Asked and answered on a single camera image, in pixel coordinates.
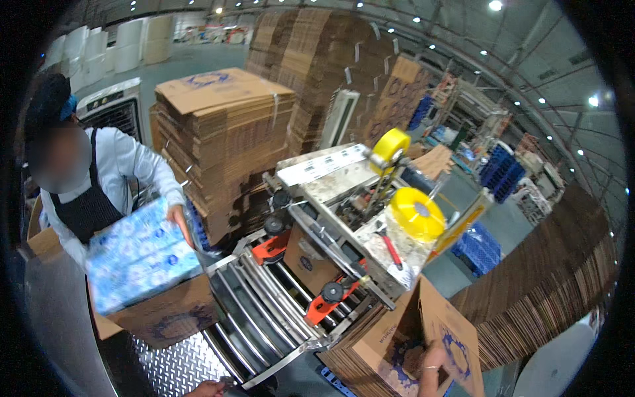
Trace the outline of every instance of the diamond plate metal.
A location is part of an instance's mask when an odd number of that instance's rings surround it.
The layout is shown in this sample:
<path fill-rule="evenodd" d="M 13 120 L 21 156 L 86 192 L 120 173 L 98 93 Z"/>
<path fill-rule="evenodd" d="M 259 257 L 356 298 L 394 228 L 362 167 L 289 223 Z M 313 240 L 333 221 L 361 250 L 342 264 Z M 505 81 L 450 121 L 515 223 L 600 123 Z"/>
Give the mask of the diamond plate metal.
<path fill-rule="evenodd" d="M 153 349 L 134 338 L 135 352 L 158 396 L 181 397 L 204 380 L 231 376 L 201 333 L 166 349 Z"/>

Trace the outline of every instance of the hand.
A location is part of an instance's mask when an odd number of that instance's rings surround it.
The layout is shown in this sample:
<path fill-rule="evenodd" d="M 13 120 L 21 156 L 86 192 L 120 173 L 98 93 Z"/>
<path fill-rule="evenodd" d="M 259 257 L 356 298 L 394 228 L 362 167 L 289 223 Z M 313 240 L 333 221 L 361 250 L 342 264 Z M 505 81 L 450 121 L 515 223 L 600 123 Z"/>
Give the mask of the hand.
<path fill-rule="evenodd" d="M 439 387 L 439 369 L 434 367 L 441 367 L 447 357 L 448 355 L 439 340 L 433 340 L 425 353 L 421 355 L 418 397 L 436 397 Z"/>
<path fill-rule="evenodd" d="M 421 357 L 421 368 L 425 370 L 425 367 L 440 367 L 445 363 L 447 357 L 441 341 L 433 340 Z"/>
<path fill-rule="evenodd" d="M 185 221 L 185 215 L 183 215 L 183 206 L 182 205 L 173 205 L 168 208 L 168 216 L 166 217 L 170 222 L 174 222 L 181 229 L 181 233 L 183 233 L 183 237 L 185 238 L 185 242 L 190 247 L 194 248 L 194 242 L 192 242 L 192 236 L 190 235 L 190 231 L 187 228 L 187 222 Z"/>
<path fill-rule="evenodd" d="M 224 383 L 204 380 L 194 390 L 183 397 L 222 397 L 224 388 Z"/>

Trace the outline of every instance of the red handle wrench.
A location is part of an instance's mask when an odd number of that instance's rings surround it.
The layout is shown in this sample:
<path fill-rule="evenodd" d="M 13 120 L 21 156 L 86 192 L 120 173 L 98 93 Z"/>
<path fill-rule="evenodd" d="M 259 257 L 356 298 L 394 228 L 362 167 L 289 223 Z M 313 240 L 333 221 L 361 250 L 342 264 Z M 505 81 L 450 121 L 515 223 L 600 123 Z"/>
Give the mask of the red handle wrench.
<path fill-rule="evenodd" d="M 377 225 L 378 227 L 375 233 L 379 234 L 384 239 L 384 242 L 386 243 L 386 247 L 388 247 L 388 252 L 391 253 L 392 261 L 395 263 L 395 266 L 397 266 L 397 269 L 403 270 L 403 265 L 401 264 L 401 258 L 399 258 L 399 255 L 397 255 L 397 251 L 395 251 L 395 247 L 394 245 L 392 245 L 391 239 L 388 237 L 388 235 L 386 235 L 387 225 L 383 223 L 381 220 L 378 220 L 377 222 L 375 222 L 375 225 Z"/>

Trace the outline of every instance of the concrete floor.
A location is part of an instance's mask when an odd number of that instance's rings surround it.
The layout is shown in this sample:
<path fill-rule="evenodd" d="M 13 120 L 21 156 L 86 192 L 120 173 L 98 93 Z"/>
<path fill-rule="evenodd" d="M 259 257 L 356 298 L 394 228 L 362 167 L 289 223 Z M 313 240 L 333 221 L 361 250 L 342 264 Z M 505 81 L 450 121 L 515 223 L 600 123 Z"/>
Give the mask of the concrete floor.
<path fill-rule="evenodd" d="M 154 87 L 164 81 L 190 76 L 192 74 L 214 71 L 228 67 L 242 67 L 247 56 L 247 46 L 230 46 L 226 44 L 176 45 L 172 57 L 161 64 L 141 66 L 132 71 L 114 74 L 108 73 L 101 81 L 84 87 L 76 95 L 82 98 L 95 91 L 112 84 L 141 77 L 142 117 L 146 128 L 149 126 L 148 107 L 154 103 Z M 441 190 L 441 194 L 449 201 L 436 200 L 446 218 L 458 208 L 462 211 L 469 206 L 476 197 L 478 187 L 460 168 L 452 169 L 451 178 Z M 514 203 L 506 201 L 502 205 L 495 205 L 480 218 L 487 229 L 501 244 L 504 254 L 511 252 L 520 241 L 531 231 L 532 226 Z M 434 284 L 444 297 L 451 297 L 461 289 L 473 283 L 476 279 L 470 270 L 450 252 L 445 253 L 423 270 L 423 274 Z M 305 353 L 292 365 L 278 373 L 279 396 L 332 396 L 342 394 L 331 387 L 316 369 L 320 361 L 311 353 Z M 500 390 L 506 387 L 502 384 L 504 368 L 497 368 L 483 374 L 485 394 L 498 397 Z M 467 396 L 456 386 L 450 392 L 451 397 Z"/>

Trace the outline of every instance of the yellow tape roll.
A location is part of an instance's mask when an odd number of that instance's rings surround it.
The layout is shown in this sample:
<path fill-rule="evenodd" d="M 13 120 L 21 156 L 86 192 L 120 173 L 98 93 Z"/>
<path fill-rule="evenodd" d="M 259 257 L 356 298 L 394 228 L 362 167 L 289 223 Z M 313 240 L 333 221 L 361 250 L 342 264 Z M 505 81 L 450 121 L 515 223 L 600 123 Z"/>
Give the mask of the yellow tape roll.
<path fill-rule="evenodd" d="M 373 153 L 378 154 L 382 159 L 388 161 L 392 160 L 392 157 L 397 153 L 399 149 L 403 149 L 404 153 L 410 146 L 410 136 L 399 128 L 393 128 L 389 130 L 384 136 L 377 142 L 373 148 Z M 382 171 L 371 163 L 370 168 L 381 175 Z M 388 168 L 385 172 L 390 173 L 392 168 Z"/>
<path fill-rule="evenodd" d="M 397 223 L 413 238 L 429 243 L 445 230 L 445 217 L 439 206 L 414 187 L 398 189 L 391 199 Z"/>

